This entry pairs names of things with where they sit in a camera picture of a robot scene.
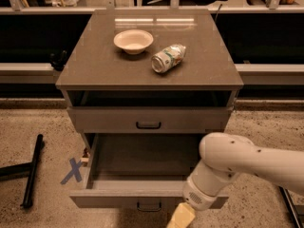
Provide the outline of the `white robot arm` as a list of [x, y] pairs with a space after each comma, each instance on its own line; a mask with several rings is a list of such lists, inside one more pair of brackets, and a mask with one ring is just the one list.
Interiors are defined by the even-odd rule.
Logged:
[[211, 133], [199, 143], [200, 160], [182, 188], [183, 202], [166, 228], [187, 228], [198, 211], [209, 209], [238, 175], [250, 174], [304, 195], [304, 153], [260, 147], [249, 139]]

